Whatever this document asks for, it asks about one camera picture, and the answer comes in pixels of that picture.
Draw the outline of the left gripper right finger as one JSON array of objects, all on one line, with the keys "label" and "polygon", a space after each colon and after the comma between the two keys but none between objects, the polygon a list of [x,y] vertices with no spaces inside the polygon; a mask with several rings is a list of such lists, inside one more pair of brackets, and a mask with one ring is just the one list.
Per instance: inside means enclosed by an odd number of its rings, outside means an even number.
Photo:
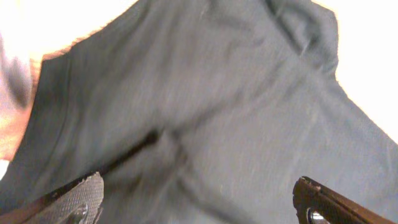
[{"label": "left gripper right finger", "polygon": [[394,224],[306,176],[294,185],[293,205],[300,224]]}]

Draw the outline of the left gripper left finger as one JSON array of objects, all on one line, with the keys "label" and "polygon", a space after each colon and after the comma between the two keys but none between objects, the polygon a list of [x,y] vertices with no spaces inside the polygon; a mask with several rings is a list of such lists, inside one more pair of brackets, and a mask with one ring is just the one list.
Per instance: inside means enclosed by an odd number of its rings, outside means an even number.
[{"label": "left gripper left finger", "polygon": [[1,223],[94,224],[102,213],[103,198],[104,181],[95,172],[1,215]]}]

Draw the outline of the black t-shirt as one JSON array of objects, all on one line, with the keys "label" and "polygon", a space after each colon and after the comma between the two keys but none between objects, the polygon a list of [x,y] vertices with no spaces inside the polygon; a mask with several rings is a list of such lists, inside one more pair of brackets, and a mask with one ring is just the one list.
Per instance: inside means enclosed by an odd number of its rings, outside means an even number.
[{"label": "black t-shirt", "polygon": [[42,63],[1,213],[110,165],[100,223],[296,223],[301,176],[397,220],[397,144],[337,51],[311,1],[138,1]]}]

